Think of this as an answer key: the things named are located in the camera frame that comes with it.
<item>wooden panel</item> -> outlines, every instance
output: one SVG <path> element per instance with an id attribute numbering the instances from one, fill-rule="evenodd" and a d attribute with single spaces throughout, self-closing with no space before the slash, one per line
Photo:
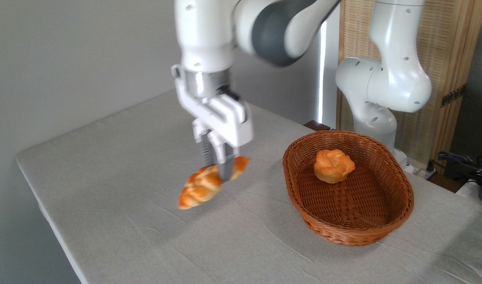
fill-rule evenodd
<path id="1" fill-rule="evenodd" d="M 379 58 L 368 29 L 374 1 L 343 0 L 340 60 L 347 56 Z M 417 50 L 432 81 L 428 103 L 416 113 L 393 112 L 398 124 L 395 146 L 410 158 L 426 163 L 437 151 L 449 149 L 461 100 L 441 108 L 443 96 L 462 86 L 470 69 L 482 19 L 482 0 L 426 0 Z M 338 128 L 353 129 L 347 100 L 338 95 Z"/>

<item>basket rim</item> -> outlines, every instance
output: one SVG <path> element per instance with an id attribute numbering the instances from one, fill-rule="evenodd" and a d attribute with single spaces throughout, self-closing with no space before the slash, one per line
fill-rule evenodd
<path id="1" fill-rule="evenodd" d="M 307 135 L 304 135 L 297 140 L 295 140 L 293 143 L 291 143 L 288 148 L 286 149 L 284 155 L 283 155 L 283 169 L 284 169 L 284 174 L 285 176 L 288 176 L 290 174 L 288 170 L 288 159 L 290 156 L 290 149 L 295 147 L 296 145 L 305 142 L 306 140 L 309 140 L 313 138 L 314 136 L 320 136 L 323 134 L 327 135 L 349 135 L 349 136 L 356 136 L 360 139 L 368 140 L 368 142 L 371 142 L 376 145 L 376 147 L 379 147 L 380 150 L 384 151 L 385 153 L 389 153 L 387 155 L 387 158 L 391 160 L 391 162 L 396 165 L 396 171 L 398 173 L 399 178 L 404 184 L 404 187 L 407 189 L 409 198 L 408 198 L 408 204 L 405 210 L 398 216 L 395 220 L 391 221 L 390 223 L 387 223 L 383 226 L 379 226 L 376 228 L 348 228 L 342 225 L 337 225 L 337 224 L 332 224 L 323 220 L 320 220 L 317 216 L 309 212 L 305 207 L 303 207 L 299 202 L 298 198 L 295 195 L 294 187 L 293 184 L 291 183 L 291 180 L 289 178 L 286 178 L 287 182 L 287 189 L 288 189 L 288 194 L 290 196 L 290 201 L 293 203 L 297 211 L 302 214 L 302 217 L 305 221 L 312 222 L 315 225 L 318 225 L 321 228 L 325 228 L 327 230 L 330 230 L 332 232 L 336 232 L 339 234 L 348 234 L 351 236 L 364 236 L 364 235 L 372 235 L 372 234 L 383 234 L 387 232 L 391 232 L 395 230 L 396 228 L 399 228 L 410 216 L 412 210 L 414 209 L 414 192 L 412 191 L 412 185 L 410 184 L 409 180 L 407 179 L 407 176 L 403 172 L 402 168 L 400 167 L 399 163 L 397 160 L 393 157 L 391 152 L 384 146 L 381 142 L 378 142 L 377 140 L 367 136 L 363 135 L 360 133 L 355 133 L 353 131 L 315 131 L 314 133 L 309 133 Z"/>

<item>white wall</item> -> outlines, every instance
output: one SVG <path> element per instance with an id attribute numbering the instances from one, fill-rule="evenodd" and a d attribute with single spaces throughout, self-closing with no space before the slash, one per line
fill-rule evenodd
<path id="1" fill-rule="evenodd" d="M 318 43 L 276 71 L 239 54 L 237 90 L 315 119 Z M 0 0 L 0 283 L 78 283 L 14 156 L 172 90 L 179 56 L 172 0 Z"/>

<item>bread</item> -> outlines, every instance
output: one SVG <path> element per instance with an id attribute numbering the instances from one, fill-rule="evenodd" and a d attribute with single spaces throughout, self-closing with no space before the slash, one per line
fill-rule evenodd
<path id="1" fill-rule="evenodd" d="M 234 167 L 230 180 L 239 177 L 246 166 L 249 158 L 234 158 Z M 221 189 L 221 179 L 218 176 L 218 166 L 203 167 L 192 174 L 178 197 L 179 209 L 190 209 L 211 200 Z"/>
<path id="2" fill-rule="evenodd" d="M 339 149 L 322 150 L 316 155 L 315 175 L 318 179 L 337 183 L 347 178 L 355 169 L 355 163 Z"/>

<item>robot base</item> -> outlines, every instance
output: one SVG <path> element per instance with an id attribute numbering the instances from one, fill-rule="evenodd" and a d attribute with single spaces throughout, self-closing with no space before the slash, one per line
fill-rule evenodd
<path id="1" fill-rule="evenodd" d="M 407 155 L 395 148 L 391 152 L 404 171 L 408 173 L 414 172 L 414 167 L 407 161 Z"/>

